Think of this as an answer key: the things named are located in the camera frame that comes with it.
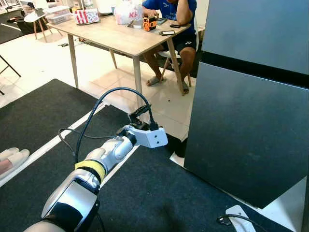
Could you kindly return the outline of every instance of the smartphone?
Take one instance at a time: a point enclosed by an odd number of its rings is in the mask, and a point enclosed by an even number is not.
[[[177,25],[177,24],[171,24],[171,25],[170,25],[170,27],[171,27],[171,28],[180,28],[180,25]]]
[[[161,24],[165,23],[166,20],[167,20],[167,18],[158,18],[156,23],[157,23],[157,25],[161,25]]]
[[[174,30],[166,30],[166,31],[160,31],[160,35],[174,35],[176,32]]]

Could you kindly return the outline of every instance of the wooden table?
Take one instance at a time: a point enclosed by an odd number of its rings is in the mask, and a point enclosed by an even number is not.
[[[77,88],[78,77],[73,35],[108,48],[111,52],[114,63],[115,59],[113,51],[118,51],[132,57],[134,66],[135,86],[136,90],[140,93],[142,93],[142,90],[139,56],[158,46],[159,44],[167,41],[176,77],[178,79],[178,86],[182,95],[184,95],[180,71],[172,41],[172,37],[174,37],[175,35],[162,36],[159,35],[158,32],[164,30],[174,30],[176,34],[179,34],[180,32],[188,29],[190,27],[190,24],[182,26],[178,29],[171,28],[170,24],[175,24],[175,21],[168,20],[161,26],[157,26],[155,30],[148,32],[144,31],[143,29],[127,28],[123,25],[118,25],[115,21],[115,17],[109,16],[102,18],[101,21],[98,23],[93,23],[89,25],[77,25],[75,24],[74,20],[69,20],[67,22],[63,22],[57,25],[53,25],[50,23],[47,25],[51,28],[64,31],[68,34],[73,74],[75,79],[75,85]],[[141,98],[137,97],[137,101],[139,107],[143,105]]]

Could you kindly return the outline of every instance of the orange device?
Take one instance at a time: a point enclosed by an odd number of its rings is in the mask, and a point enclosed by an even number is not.
[[[156,18],[154,16],[152,17],[144,17],[143,22],[144,30],[150,31],[156,28]]]

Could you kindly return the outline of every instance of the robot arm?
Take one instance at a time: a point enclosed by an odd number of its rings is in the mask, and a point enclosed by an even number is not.
[[[52,193],[42,211],[42,221],[26,232],[87,231],[99,208],[100,184],[134,145],[164,146],[168,143],[163,128],[140,130],[126,125],[118,136],[91,151],[85,160],[75,164],[75,170]]]

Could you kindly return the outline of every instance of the white shoe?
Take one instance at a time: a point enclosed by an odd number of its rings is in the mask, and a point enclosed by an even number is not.
[[[12,171],[14,171],[16,168],[18,168],[20,165],[22,165],[29,157],[30,151],[27,149],[21,150],[9,157],[7,159],[12,163],[13,167],[6,172],[2,173],[0,175],[0,179],[6,177],[8,174],[10,174]]]
[[[4,161],[9,156],[13,155],[14,153],[18,152],[19,149],[17,147],[12,147],[9,149],[6,149],[0,153],[0,162]]]

